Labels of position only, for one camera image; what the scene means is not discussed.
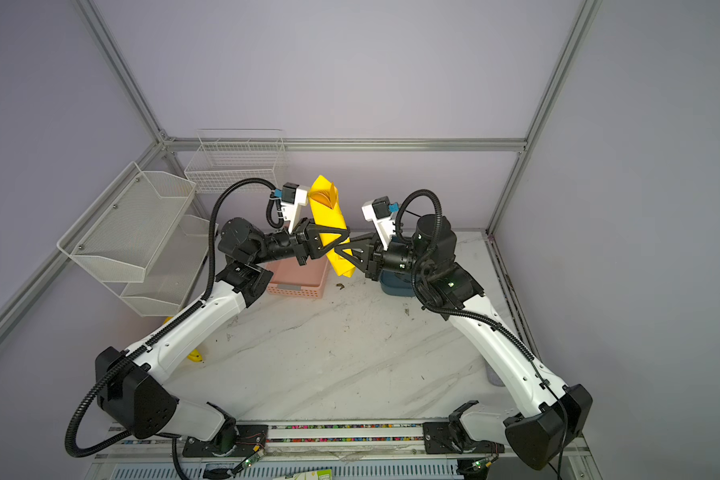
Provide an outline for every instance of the wall-mounted shelf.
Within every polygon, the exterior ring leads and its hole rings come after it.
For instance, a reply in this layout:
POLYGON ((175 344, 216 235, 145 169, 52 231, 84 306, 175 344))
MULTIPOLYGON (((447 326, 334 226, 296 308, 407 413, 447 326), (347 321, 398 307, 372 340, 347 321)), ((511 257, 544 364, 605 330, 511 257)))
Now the wall-mounted shelf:
POLYGON ((118 296, 142 316, 175 315, 207 253, 208 220, 184 215, 144 282, 128 283, 118 296))
POLYGON ((186 214, 195 183, 130 164, 115 184, 57 246, 139 315, 175 315, 208 251, 208 220, 186 214))
MULTIPOLYGON (((244 178, 271 181, 278 188, 288 168, 281 130, 198 130, 200 147, 184 174, 201 194, 220 194, 244 178)), ((269 191, 250 184, 238 191, 269 191)))
POLYGON ((194 197, 194 182, 142 171, 76 245, 58 247, 99 282, 144 282, 194 197))

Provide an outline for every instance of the metal extrusion beam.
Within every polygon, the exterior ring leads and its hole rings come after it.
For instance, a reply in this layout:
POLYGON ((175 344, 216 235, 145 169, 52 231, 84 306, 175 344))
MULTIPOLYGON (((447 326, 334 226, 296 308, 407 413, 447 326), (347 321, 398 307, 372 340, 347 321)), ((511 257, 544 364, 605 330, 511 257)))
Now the metal extrusion beam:
MULTIPOLYGON (((173 170, 173 174, 178 177, 186 178, 186 175, 184 174, 184 167, 181 166, 181 163, 179 162, 179 159, 176 157, 176 152, 174 151, 167 151, 166 146, 163 144, 163 153, 164 157, 163 159, 168 164, 169 168, 173 170)), ((192 206, 195 208, 195 211, 197 212, 197 216, 200 218, 205 218, 208 220, 211 218, 210 214, 208 213, 208 210, 206 209, 206 206, 202 204, 202 201, 200 198, 195 195, 194 198, 192 198, 192 206)))
MULTIPOLYGON (((239 138, 208 141, 240 141, 239 138)), ((251 139, 261 143, 272 139, 251 139)), ((290 151, 514 151, 525 150, 522 138, 286 138, 290 151)), ((168 138, 169 151, 194 151, 200 148, 198 138, 168 138)))
MULTIPOLYGON (((139 168, 146 168, 154 159, 162 158, 164 153, 162 146, 154 143, 144 151, 136 164, 139 165, 139 168)), ((108 208, 112 199, 122 191, 129 181, 130 177, 125 175, 115 179, 89 207, 86 211, 87 216, 93 219, 101 215, 101 211, 108 208)), ((76 231, 71 232, 70 241, 75 242, 75 237, 84 234, 89 225, 89 223, 81 223, 76 231)), ((54 249, 45 262, 24 282, 19 291, 0 309, 0 347, 68 262, 69 258, 65 254, 54 249)))
POLYGON ((597 9, 600 7, 602 0, 584 0, 579 9, 579 14, 576 16, 574 26, 570 30, 568 41, 563 47, 560 58, 557 60, 555 65, 554 73, 547 85, 547 90, 544 92, 544 96, 541 99, 538 110, 534 120, 530 124, 528 130, 528 137, 526 148, 520 152, 518 158, 514 163, 514 167, 510 173, 509 179, 507 180, 504 189, 501 192, 501 197, 496 205, 493 215, 490 217, 490 223, 486 231, 489 235, 496 232, 496 228, 501 222, 501 217, 504 216, 504 212, 507 209, 509 200, 514 194, 520 183, 520 177, 522 177, 525 168, 528 166, 528 160, 534 151, 534 147, 538 142, 539 135, 544 129, 544 125, 547 123, 547 119, 552 112, 557 97, 560 95, 560 91, 563 88, 563 83, 570 71, 571 65, 576 57, 582 41, 586 37, 586 33, 589 31, 592 21, 594 20, 597 9))
POLYGON ((141 121, 144 122, 144 126, 150 132, 154 141, 162 141, 165 138, 165 132, 158 125, 153 111, 146 102, 144 93, 136 83, 134 74, 131 73, 123 54, 117 48, 114 36, 104 23, 101 12, 99 12, 93 0, 72 0, 72 3, 88 28, 88 32, 94 38, 94 43, 96 43, 104 56, 106 64, 112 69, 128 100, 138 112, 141 121))
POLYGON ((530 331, 530 327, 528 327, 525 314, 523 314, 523 309, 520 306, 518 294, 514 291, 514 286, 512 285, 512 280, 509 278, 507 267, 501 258, 501 252, 499 251, 496 239, 493 235, 489 235, 484 237, 484 240, 485 246, 488 248, 488 254, 490 255, 490 262, 493 264, 496 277, 499 280, 499 286, 501 287, 501 291, 507 301, 507 307, 509 307, 514 328, 518 332, 520 340, 528 346, 536 357, 541 358, 534 336, 530 331))

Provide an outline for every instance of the ventilation grille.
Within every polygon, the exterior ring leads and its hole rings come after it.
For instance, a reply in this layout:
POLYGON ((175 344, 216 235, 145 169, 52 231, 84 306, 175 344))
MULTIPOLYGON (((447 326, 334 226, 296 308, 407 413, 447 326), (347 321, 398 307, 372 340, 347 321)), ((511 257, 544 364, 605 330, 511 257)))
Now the ventilation grille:
MULTIPOLYGON (((201 478, 201 466, 184 465, 184 473, 189 478, 201 478)), ((110 477, 112 480, 121 478, 178 478, 173 463, 121 463, 115 467, 110 477)))
MULTIPOLYGON (((205 468, 231 468, 236 463, 207 463, 202 466, 184 465, 184 473, 190 478, 201 478, 205 468)), ((453 480, 461 478, 456 473, 456 461, 447 459, 423 460, 361 460, 357 462, 259 462, 238 478, 277 478, 299 472, 331 470, 334 479, 364 478, 365 480, 453 480)), ((113 480, 178 478, 171 463, 119 464, 110 477, 113 480)))

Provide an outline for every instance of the yellow object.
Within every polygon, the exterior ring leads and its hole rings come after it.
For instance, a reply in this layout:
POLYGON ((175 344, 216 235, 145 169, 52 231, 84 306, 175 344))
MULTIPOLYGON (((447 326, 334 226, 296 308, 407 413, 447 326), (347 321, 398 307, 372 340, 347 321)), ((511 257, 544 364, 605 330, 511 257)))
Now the yellow object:
MULTIPOLYGON (((312 216, 317 225, 333 226, 335 228, 346 228, 347 224, 342 215, 342 209, 338 206, 338 190, 336 186, 320 175, 309 189, 309 206, 312 208, 312 216)), ((320 234, 323 245, 330 244, 338 237, 338 234, 320 234)), ((352 276, 355 273, 355 266, 346 258, 341 258, 335 251, 331 250, 326 254, 328 261, 333 265, 336 275, 352 276)))
MULTIPOLYGON (((163 322, 163 325, 168 323, 168 320, 171 320, 173 317, 169 316, 166 318, 166 320, 163 322)), ((193 362, 201 362, 202 361, 202 355, 200 352, 197 351, 197 349, 194 349, 189 355, 186 356, 186 358, 192 360, 193 362)))

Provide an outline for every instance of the white tabletop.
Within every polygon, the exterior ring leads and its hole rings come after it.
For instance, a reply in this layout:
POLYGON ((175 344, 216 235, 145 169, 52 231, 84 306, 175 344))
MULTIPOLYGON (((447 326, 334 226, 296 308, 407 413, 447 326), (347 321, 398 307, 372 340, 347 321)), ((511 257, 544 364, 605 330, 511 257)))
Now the white tabletop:
MULTIPOLYGON (((457 236, 456 261, 511 324, 483 235, 457 236)), ((319 300, 265 293, 198 350, 203 362, 185 360, 165 387, 239 420, 442 418, 469 400, 514 405, 458 330, 360 272, 331 269, 319 300)))

